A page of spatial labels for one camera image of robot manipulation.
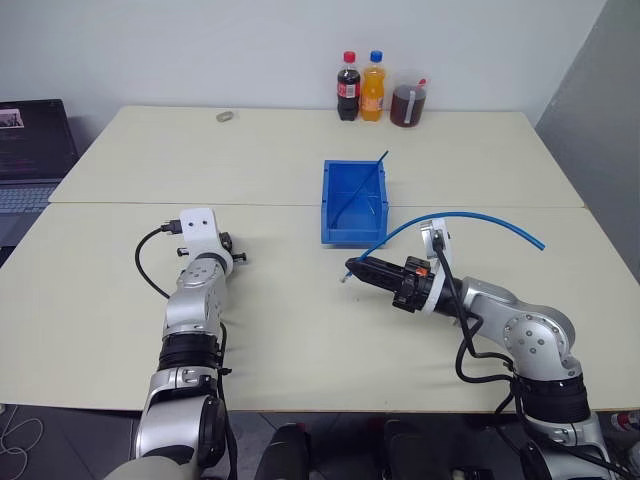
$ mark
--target blue storage bin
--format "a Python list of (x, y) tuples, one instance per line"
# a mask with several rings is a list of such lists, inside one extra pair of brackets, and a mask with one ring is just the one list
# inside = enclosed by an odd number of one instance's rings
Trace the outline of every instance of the blue storage bin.
[(377, 163), (325, 160), (322, 243), (370, 246), (387, 235), (384, 165)]

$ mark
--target table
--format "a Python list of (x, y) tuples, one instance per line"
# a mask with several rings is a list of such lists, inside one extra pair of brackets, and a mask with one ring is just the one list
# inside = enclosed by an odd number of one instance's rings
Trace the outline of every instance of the table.
[[(141, 409), (157, 367), (165, 300), (138, 275), (138, 240), (187, 205), (53, 204), (0, 270), (0, 402)], [(247, 265), (229, 281), (226, 388), (233, 410), (492, 411), (505, 385), (468, 385), (453, 362), (450, 319), (391, 306), (356, 279), (338, 282), (359, 250), (320, 245), (320, 209), (214, 207)], [(624, 368), (640, 363), (640, 290), (583, 208), (467, 207), (529, 230), (544, 252), (495, 225), (451, 219), (454, 273), (553, 306), (577, 329), (591, 406), (640, 407)], [(440, 209), (392, 207), (389, 225)], [(142, 263), (171, 289), (180, 236), (155, 237)], [(424, 258), (416, 230), (379, 257)], [(478, 348), (495, 347), (484, 339)], [(468, 373), (496, 371), (466, 363)]]
[(52, 202), (319, 205), (324, 160), (386, 149), (395, 206), (581, 207), (526, 117), (425, 112), (412, 129), (335, 111), (125, 107)]

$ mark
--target black cable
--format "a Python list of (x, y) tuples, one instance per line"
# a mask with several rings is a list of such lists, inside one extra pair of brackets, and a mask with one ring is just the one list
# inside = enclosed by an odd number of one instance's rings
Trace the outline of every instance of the black cable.
[(606, 460), (603, 460), (601, 458), (593, 457), (593, 456), (591, 456), (589, 454), (586, 454), (584, 452), (576, 450), (575, 448), (568, 447), (568, 446), (563, 445), (561, 443), (554, 442), (551, 438), (549, 438), (549, 436), (547, 436), (544, 433), (541, 433), (541, 432), (538, 432), (537, 430), (535, 430), (533, 425), (531, 425), (531, 422), (529, 422), (529, 420), (527, 419), (526, 415), (524, 414), (524, 409), (523, 409), (523, 406), (522, 406), (522, 397), (520, 395), (519, 386), (518, 386), (517, 382), (515, 382), (515, 381), (512, 382), (512, 384), (511, 384), (511, 392), (512, 392), (514, 398), (515, 398), (516, 414), (518, 415), (518, 419), (522, 423), (522, 425), (524, 427), (524, 430), (525, 430), (525, 433), (532, 440), (534, 440), (536, 443), (544, 445), (545, 447), (547, 447), (550, 450), (560, 451), (560, 452), (566, 453), (568, 455), (572, 455), (572, 456), (574, 456), (576, 458), (579, 458), (580, 460), (584, 460), (585, 462), (589, 462), (589, 463), (592, 463), (592, 464), (597, 465), (599, 467), (602, 467), (602, 468), (605, 468), (607, 470), (610, 470), (610, 471), (620, 475), (622, 478), (624, 478), (626, 480), (634, 480), (636, 478), (631, 473), (629, 473), (626, 470), (620, 468), (618, 465), (615, 465), (614, 463), (607, 462)]
[(507, 408), (507, 405), (509, 405), (509, 403), (511, 403), (511, 400), (513, 400), (513, 393), (509, 392), (509, 394), (506, 396), (506, 398), (500, 402), (500, 405), (498, 405), (498, 408), (496, 408), (495, 412), (493, 412), (493, 414), (496, 417), (496, 433), (498, 435), (500, 435), (500, 438), (502, 438), (502, 440), (504, 441), (504, 443), (507, 444), (507, 446), (513, 450), (513, 452), (517, 455), (520, 456), (520, 449), (518, 448), (518, 446), (514, 443), (513, 440), (511, 440), (511, 438), (509, 438), (509, 436), (506, 434), (506, 432), (504, 430), (502, 430), (502, 427), (497, 423), (499, 422), (500, 419), (500, 413)]
[(144, 278), (147, 283), (149, 285), (151, 285), (151, 287), (158, 292), (160, 295), (162, 295), (164, 298), (169, 298), (169, 294), (167, 292), (165, 292), (164, 290), (162, 290), (158, 285), (156, 285), (153, 280), (151, 280), (149, 278), (149, 275), (147, 275), (144, 271), (144, 269), (142, 268), (142, 264), (140, 263), (140, 252), (142, 251), (142, 247), (144, 246), (145, 243), (147, 243), (147, 241), (153, 237), (154, 235), (157, 235), (158, 233), (162, 232), (162, 228), (156, 228), (155, 230), (152, 230), (151, 232), (147, 233), (144, 237), (142, 237), (142, 240), (140, 240), (140, 243), (138, 243), (138, 246), (136, 247), (136, 253), (134, 255), (135, 258), (135, 262), (136, 262), (136, 268), (138, 269), (138, 272), (140, 272), (140, 275), (142, 275), (142, 278)]
[[(470, 338), (473, 339), (473, 336), (478, 333), (478, 330), (482, 327), (483, 319), (479, 315), (470, 314), (470, 316), (476, 319), (476, 323), (469, 330)], [(456, 355), (456, 374), (460, 377), (460, 380), (467, 383), (489, 383), (501, 380), (510, 383), (512, 381), (512, 377), (503, 374), (488, 375), (486, 377), (469, 377), (466, 375), (462, 371), (462, 361), (467, 350), (469, 350), (467, 341), (463, 339), (462, 342), (460, 342), (460, 347), (458, 348), (458, 353)]]
[[(478, 353), (476, 352), (475, 346), (473, 345), (473, 335), (471, 334), (471, 330), (469, 329), (469, 323), (467, 320), (467, 311), (462, 304), (462, 300), (460, 299), (460, 293), (456, 288), (455, 279), (453, 277), (453, 273), (451, 272), (451, 267), (449, 266), (449, 262), (447, 261), (447, 257), (444, 254), (442, 249), (442, 245), (434, 244), (434, 250), (438, 255), (438, 260), (442, 265), (442, 269), (444, 270), (445, 279), (449, 285), (449, 289), (451, 290), (451, 294), (453, 296), (454, 306), (456, 308), (456, 316), (458, 317), (458, 321), (460, 322), (460, 327), (462, 328), (462, 334), (464, 336), (464, 340), (467, 344), (467, 349), (473, 358), (497, 358), (498, 360), (502, 360), (506, 362), (509, 370), (513, 368), (513, 360), (497, 352), (486, 352), (486, 353)], [(477, 315), (469, 315), (474, 318), (478, 318)]]
[(222, 340), (220, 341), (220, 374), (218, 375), (218, 396), (225, 404), (225, 430), (224, 436), (227, 440), (227, 448), (229, 450), (229, 478), (228, 480), (238, 479), (238, 443), (236, 437), (231, 429), (231, 422), (229, 421), (229, 412), (226, 408), (227, 402), (224, 398), (224, 387), (222, 386), (222, 377), (224, 376), (224, 354), (227, 350), (227, 327), (224, 323), (220, 323), (220, 331), (222, 332)]

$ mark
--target gray floor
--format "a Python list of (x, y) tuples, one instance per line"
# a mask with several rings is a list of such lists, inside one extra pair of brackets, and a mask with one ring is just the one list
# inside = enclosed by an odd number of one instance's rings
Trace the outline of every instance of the gray floor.
[[(9, 419), (0, 416), (0, 430)], [(37, 417), (44, 423), (44, 435), (29, 452), (29, 462), (21, 480), (66, 478), (94, 480), (104, 478), (131, 455), (137, 428), (136, 412), (95, 412), (21, 406), (12, 422), (16, 425)], [(369, 413), (234, 413), (233, 429), (239, 447), (239, 478), (251, 480), (260, 457), (275, 430), (286, 423), (303, 423), (311, 434), (315, 471), (313, 480), (379, 479), (374, 452), (385, 419), (400, 418), (418, 426), (432, 439), (429, 452), (451, 466), (479, 466), (494, 470), (496, 480), (523, 478), (515, 455), (491, 429), (473, 429), (460, 415)], [(519, 428), (508, 431), (522, 441)], [(5, 438), (7, 447), (33, 441), (36, 426)], [(0, 455), (0, 479), (12, 478), (20, 468), (18, 456)], [(226, 458), (207, 471), (224, 477)]]

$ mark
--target bottle label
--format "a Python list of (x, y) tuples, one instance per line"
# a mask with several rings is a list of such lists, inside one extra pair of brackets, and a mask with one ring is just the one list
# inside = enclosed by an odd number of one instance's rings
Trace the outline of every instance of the bottle label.
[(360, 96), (360, 84), (346, 85), (344, 83), (338, 83), (338, 95), (343, 98), (356, 98)]
[(383, 97), (365, 97), (362, 99), (360, 109), (368, 112), (377, 112), (382, 110)]

